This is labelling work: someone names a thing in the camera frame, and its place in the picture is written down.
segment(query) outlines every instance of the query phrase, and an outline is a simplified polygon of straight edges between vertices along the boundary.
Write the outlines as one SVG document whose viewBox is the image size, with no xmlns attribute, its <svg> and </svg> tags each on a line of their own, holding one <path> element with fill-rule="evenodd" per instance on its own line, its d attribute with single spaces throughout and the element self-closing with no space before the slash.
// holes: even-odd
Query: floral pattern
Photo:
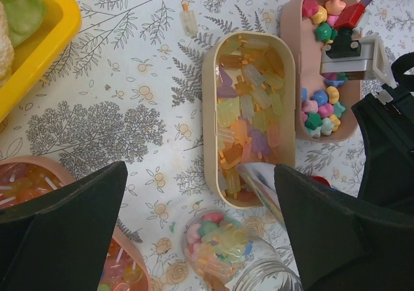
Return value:
<svg viewBox="0 0 414 291">
<path fill-rule="evenodd" d="M 186 223 L 212 208 L 263 236 L 296 270 L 289 238 L 269 211 L 233 210 L 206 186 L 201 121 L 206 51 L 236 30 L 278 34 L 289 0 L 76 1 L 82 28 L 0 123 L 0 160 L 45 155 L 76 178 L 125 160 L 117 225 L 145 256 L 152 291 L 202 290 L 180 240 Z M 181 27 L 183 1 L 197 16 L 194 38 Z M 390 62 L 414 50 L 413 0 L 374 0 L 369 9 L 365 34 L 382 36 Z M 380 85 L 366 81 L 363 96 Z M 364 162 L 360 131 L 340 143 L 296 142 L 296 169 L 350 195 Z"/>
</svg>

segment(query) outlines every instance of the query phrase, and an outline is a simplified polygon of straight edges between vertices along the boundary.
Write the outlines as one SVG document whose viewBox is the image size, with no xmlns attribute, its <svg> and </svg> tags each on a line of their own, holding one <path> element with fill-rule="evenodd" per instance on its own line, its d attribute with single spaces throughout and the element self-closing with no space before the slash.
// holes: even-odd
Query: clear glass jar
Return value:
<svg viewBox="0 0 414 291">
<path fill-rule="evenodd" d="M 192 219 L 182 247 L 207 290 L 303 291 L 275 249 L 225 212 L 207 211 Z"/>
</svg>

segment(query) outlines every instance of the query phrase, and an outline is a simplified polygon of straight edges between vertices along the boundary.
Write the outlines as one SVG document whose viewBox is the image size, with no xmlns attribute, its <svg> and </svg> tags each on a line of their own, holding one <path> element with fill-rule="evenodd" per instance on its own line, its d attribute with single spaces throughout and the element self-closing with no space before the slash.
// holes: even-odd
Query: green leaf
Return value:
<svg viewBox="0 0 414 291">
<path fill-rule="evenodd" d="M 46 6 L 42 0 L 0 0 L 5 6 L 8 34 L 13 47 L 28 39 L 42 24 Z"/>
</svg>

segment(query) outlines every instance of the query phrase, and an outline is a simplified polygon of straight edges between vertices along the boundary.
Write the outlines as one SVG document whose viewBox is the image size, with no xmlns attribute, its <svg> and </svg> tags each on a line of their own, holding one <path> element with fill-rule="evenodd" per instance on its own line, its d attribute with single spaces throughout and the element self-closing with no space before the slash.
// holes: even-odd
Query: white stick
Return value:
<svg viewBox="0 0 414 291">
<path fill-rule="evenodd" d="M 117 263 L 119 263 L 119 261 L 121 260 L 122 252 L 124 252 L 123 248 L 121 248 L 121 250 L 119 250 L 118 257 L 116 257 L 116 262 Z"/>
<path fill-rule="evenodd" d="M 16 199 L 15 197 L 9 197 L 8 199 L 0 200 L 0 205 L 4 205 L 7 202 L 11 202 L 12 200 L 15 200 L 15 199 Z"/>
<path fill-rule="evenodd" d="M 57 190 L 58 188 L 53 184 L 53 182 L 51 181 L 51 179 L 49 179 L 48 177 L 45 177 L 45 180 L 47 182 L 48 185 L 50 185 L 52 187 L 52 189 Z"/>
</svg>

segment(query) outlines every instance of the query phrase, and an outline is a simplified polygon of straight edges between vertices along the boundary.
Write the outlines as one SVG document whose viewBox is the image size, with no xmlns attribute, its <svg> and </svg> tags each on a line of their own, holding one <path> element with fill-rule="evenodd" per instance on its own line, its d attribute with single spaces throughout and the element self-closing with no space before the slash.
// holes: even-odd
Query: white tablecloth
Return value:
<svg viewBox="0 0 414 291">
<path fill-rule="evenodd" d="M 232 210 L 210 192 L 201 131 L 205 50 L 234 30 L 277 34 L 288 0 L 187 0 L 199 24 L 193 39 L 182 30 L 183 0 L 77 1 L 81 32 L 46 73 L 49 83 L 39 82 L 1 123 L 0 159 L 44 155 L 76 178 L 125 160 L 118 225 L 145 255 L 154 291 L 200 290 L 180 239 L 186 221 L 208 208 L 253 227 L 296 270 L 289 238 L 267 210 Z M 412 8 L 412 0 L 369 6 L 365 33 L 382 36 L 391 62 L 414 50 Z M 365 83 L 364 94 L 379 85 Z M 297 169 L 351 195 L 364 159 L 359 131 L 340 143 L 297 141 Z"/>
</svg>

